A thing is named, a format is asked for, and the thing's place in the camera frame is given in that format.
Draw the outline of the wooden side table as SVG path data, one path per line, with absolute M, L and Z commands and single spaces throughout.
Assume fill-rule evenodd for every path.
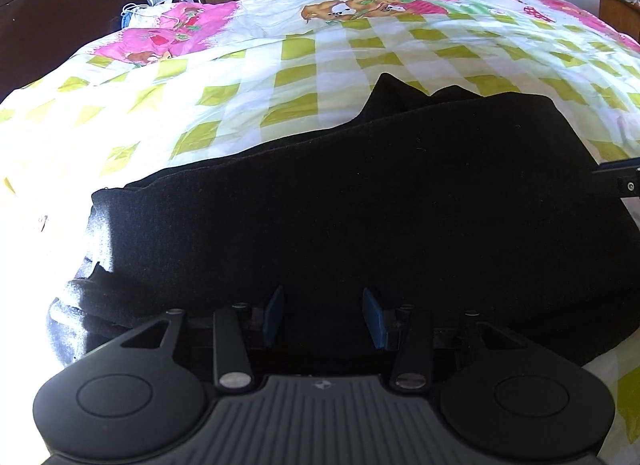
M 636 42 L 640 34 L 639 6 L 626 0 L 599 0 L 599 19 Z

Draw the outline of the colourful checked bed quilt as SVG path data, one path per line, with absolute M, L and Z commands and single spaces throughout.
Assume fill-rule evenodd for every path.
M 594 158 L 639 152 L 639 46 L 564 0 L 238 0 L 138 11 L 1 106 L 1 289 L 70 272 L 92 191 L 340 125 L 376 79 L 552 100 Z

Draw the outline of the dark wooden headboard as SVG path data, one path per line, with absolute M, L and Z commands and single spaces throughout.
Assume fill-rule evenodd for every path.
M 1 95 L 50 73 L 120 28 L 128 3 L 146 0 L 1 0 Z

